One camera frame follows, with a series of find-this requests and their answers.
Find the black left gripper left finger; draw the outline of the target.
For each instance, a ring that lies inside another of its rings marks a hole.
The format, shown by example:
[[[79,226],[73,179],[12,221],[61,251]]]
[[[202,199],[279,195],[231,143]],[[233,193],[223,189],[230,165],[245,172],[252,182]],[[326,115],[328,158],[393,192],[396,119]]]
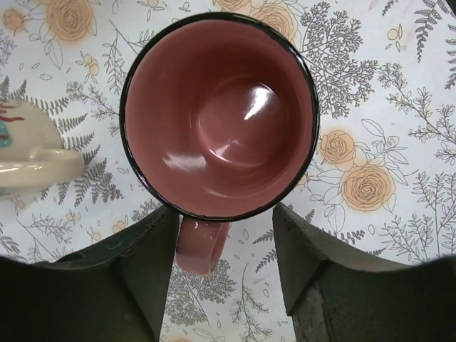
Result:
[[[179,216],[159,207],[58,261],[1,259],[3,341],[157,341]]]

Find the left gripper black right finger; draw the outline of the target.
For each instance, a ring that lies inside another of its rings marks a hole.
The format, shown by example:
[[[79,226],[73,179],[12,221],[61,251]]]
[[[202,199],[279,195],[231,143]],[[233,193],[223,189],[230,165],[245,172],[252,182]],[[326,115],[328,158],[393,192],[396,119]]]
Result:
[[[279,204],[274,242],[297,341],[453,341],[455,258],[382,259]]]

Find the cream floral mug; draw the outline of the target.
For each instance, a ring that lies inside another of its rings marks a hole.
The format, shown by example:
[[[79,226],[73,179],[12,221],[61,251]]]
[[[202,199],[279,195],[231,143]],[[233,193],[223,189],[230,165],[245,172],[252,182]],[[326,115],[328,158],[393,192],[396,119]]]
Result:
[[[83,155],[63,147],[57,127],[37,106],[1,101],[1,199],[65,183],[83,174]]]

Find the pink floral mug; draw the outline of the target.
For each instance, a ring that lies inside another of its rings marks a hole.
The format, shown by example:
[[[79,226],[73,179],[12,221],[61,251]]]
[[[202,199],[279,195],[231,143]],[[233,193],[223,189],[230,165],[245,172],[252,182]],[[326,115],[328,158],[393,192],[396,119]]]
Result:
[[[206,12],[142,48],[119,122],[137,177],[183,216],[178,266],[206,275],[230,224],[267,211],[303,177],[318,138],[318,98],[302,56],[277,30]]]

